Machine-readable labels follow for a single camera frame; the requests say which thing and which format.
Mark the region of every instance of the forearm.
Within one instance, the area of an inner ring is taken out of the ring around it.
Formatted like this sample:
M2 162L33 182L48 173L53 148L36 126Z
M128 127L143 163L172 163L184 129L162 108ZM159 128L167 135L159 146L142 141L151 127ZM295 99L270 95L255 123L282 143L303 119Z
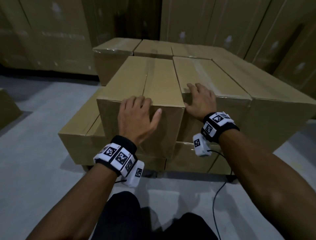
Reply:
M88 239L116 178L115 172L96 164L46 214L27 240Z
M315 237L316 194L294 169L237 130L222 133L219 144L253 203L284 237Z

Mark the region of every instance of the black pants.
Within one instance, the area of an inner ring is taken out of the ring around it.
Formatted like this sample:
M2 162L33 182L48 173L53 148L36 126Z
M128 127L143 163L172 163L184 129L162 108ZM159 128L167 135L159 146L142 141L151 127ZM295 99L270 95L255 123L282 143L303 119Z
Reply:
M114 194L105 205L91 240L140 239L199 239L217 240L217 236L202 217L186 213L164 232L153 233L145 227L139 202L134 194Z

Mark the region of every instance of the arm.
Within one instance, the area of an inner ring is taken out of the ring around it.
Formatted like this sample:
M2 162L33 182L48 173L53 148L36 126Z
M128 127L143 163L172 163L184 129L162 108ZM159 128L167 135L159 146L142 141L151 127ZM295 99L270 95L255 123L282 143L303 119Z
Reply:
M199 120L216 112L215 95L188 85L193 104L186 110ZM285 239L316 238L316 193L289 165L235 129L219 136L228 164L262 215Z
M119 135L136 146L155 131L161 117L158 109L149 120L151 99L131 97L122 101L118 115ZM97 163L43 217L27 240L88 239L112 191L117 171Z

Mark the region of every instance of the gray floor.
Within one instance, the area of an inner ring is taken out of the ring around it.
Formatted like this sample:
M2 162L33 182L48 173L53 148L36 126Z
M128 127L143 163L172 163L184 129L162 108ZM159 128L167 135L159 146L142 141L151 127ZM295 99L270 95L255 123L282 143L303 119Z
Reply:
M57 132L98 88L96 82L0 76L0 87L23 115L0 131L1 239L25 239L40 219L84 175ZM275 154L316 189L316 124L310 122ZM168 227L186 212L202 216L215 230L212 202L221 182L141 178L137 189L117 184L113 193L131 191L150 207L154 229ZM215 204L222 239L282 239L239 184L227 184Z

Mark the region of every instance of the hand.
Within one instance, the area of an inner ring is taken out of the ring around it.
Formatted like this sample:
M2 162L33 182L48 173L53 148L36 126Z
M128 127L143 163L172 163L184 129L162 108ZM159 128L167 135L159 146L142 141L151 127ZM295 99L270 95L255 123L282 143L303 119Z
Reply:
M211 112L216 112L216 95L212 90L208 90L202 84L187 84L192 93L192 105L184 103L186 111L203 122L203 118Z
M159 108L150 122L149 108L151 99L132 96L124 99L118 114L119 135L128 138L136 146L148 138L157 128L162 109Z

